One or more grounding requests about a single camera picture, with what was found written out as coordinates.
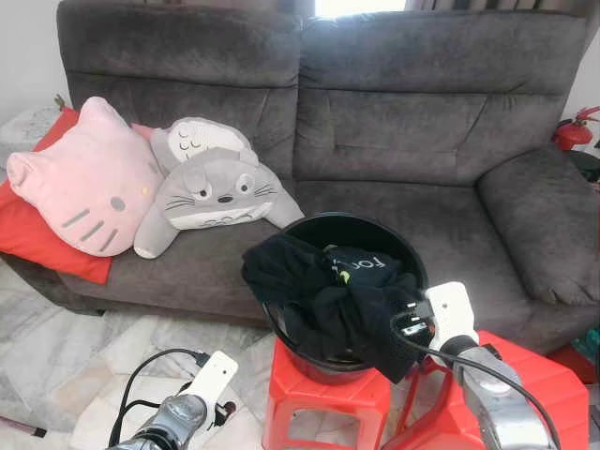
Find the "tile floor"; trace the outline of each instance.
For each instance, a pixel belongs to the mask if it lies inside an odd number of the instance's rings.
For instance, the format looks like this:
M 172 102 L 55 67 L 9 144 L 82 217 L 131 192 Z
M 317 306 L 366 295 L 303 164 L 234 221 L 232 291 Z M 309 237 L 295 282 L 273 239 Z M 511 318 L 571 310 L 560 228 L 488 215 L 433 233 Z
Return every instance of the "tile floor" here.
M 185 347 L 222 350 L 240 366 L 222 396 L 234 401 L 237 411 L 202 448 L 260 450 L 273 344 L 270 332 L 256 328 L 131 313 L 108 312 L 101 318 L 72 314 L 48 302 L 0 260 L 0 415 L 49 430 L 38 439 L 0 425 L 0 446 L 105 448 L 128 374 L 153 353 Z M 142 372 L 130 398 L 161 401 L 196 371 L 185 355 L 168 355 Z M 394 386 L 386 436 L 398 420 L 407 387 L 405 382 Z M 426 411 L 436 396 L 433 386 L 424 392 L 415 414 Z M 130 436 L 150 414 L 134 408 L 122 436 Z M 292 421 L 291 434 L 351 445 L 356 430 L 347 416 L 302 411 Z M 189 448 L 199 450 L 201 444 L 192 441 Z

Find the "totoro plush pillow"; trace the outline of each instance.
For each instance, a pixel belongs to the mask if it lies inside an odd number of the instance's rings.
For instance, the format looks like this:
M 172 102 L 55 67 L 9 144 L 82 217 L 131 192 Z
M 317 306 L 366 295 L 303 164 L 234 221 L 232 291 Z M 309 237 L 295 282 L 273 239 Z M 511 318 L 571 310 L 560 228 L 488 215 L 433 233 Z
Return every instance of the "totoro plush pillow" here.
M 249 145 L 238 148 L 208 148 L 172 169 L 135 236 L 138 255 L 156 258 L 182 230 L 259 218 L 283 228 L 304 216 Z
M 202 117 L 177 120 L 168 129 L 137 124 L 132 124 L 131 127 L 150 142 L 165 176 L 182 162 L 211 148 L 234 152 L 252 149 L 246 136 L 237 129 Z
M 148 142 L 100 97 L 44 152 L 10 155 L 7 174 L 63 241 L 97 256 L 131 247 L 163 180 Z

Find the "sofa armrest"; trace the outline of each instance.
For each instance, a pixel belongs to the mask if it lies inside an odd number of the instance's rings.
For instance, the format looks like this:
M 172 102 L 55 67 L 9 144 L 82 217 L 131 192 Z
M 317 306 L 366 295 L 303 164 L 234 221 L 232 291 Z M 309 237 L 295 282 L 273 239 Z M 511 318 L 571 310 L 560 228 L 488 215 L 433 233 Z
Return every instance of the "sofa armrest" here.
M 528 293 L 600 303 L 599 197 L 553 145 L 483 175 L 477 190 Z

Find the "gray fabric sofa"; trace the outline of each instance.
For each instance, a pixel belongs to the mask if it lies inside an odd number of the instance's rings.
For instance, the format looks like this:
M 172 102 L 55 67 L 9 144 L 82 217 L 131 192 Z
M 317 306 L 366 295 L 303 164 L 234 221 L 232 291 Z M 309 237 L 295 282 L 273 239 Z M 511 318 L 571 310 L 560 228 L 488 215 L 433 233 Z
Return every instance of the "gray fabric sofa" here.
M 539 352 L 598 324 L 598 198 L 549 138 L 584 22 L 539 12 L 381 13 L 301 24 L 205 7 L 65 0 L 75 107 L 127 120 L 202 115 L 239 128 L 307 215 L 375 218 L 430 283 L 465 283 L 477 326 Z M 128 251 L 108 284 L 6 256 L 52 301 L 263 324 L 241 255 L 261 220 L 183 232 L 160 258 Z

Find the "fire extinguisher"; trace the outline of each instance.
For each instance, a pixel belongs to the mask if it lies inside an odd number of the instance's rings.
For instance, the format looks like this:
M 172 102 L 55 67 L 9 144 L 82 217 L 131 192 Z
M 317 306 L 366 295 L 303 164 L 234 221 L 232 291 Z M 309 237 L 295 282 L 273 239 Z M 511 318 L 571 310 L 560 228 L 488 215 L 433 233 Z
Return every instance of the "fire extinguisher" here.
M 592 114 L 598 111 L 600 111 L 600 106 L 579 110 L 575 121 L 569 121 L 569 123 L 556 128 L 552 141 L 564 152 L 573 150 L 575 145 L 587 145 L 592 140 L 592 132 L 588 130 L 586 123 L 589 120 L 600 122 L 592 117 Z

